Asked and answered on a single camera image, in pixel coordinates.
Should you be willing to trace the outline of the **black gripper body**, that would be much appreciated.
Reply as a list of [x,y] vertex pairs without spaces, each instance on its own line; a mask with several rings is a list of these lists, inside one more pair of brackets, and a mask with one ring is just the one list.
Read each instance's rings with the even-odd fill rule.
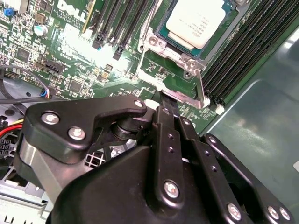
[[[220,224],[218,210],[206,202],[192,167],[177,153],[136,147],[68,184],[57,198],[49,224]],[[159,210],[155,198],[156,175],[178,172],[183,177],[179,191],[185,195],[182,209],[173,216]]]

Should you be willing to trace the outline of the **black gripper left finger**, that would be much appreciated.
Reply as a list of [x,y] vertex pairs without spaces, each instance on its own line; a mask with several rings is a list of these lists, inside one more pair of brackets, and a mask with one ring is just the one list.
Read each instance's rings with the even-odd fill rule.
[[57,204],[87,173],[86,156],[129,139],[153,154],[150,200],[157,207],[185,202],[177,102],[161,93],[156,107],[134,96],[55,101],[27,109],[18,143],[17,172],[39,184]]

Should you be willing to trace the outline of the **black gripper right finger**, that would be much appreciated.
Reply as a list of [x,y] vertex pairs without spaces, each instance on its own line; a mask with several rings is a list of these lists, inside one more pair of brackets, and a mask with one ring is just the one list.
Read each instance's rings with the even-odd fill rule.
[[294,216],[239,159],[212,134],[198,136],[192,123],[175,112],[183,155],[203,188],[213,224],[293,224]]

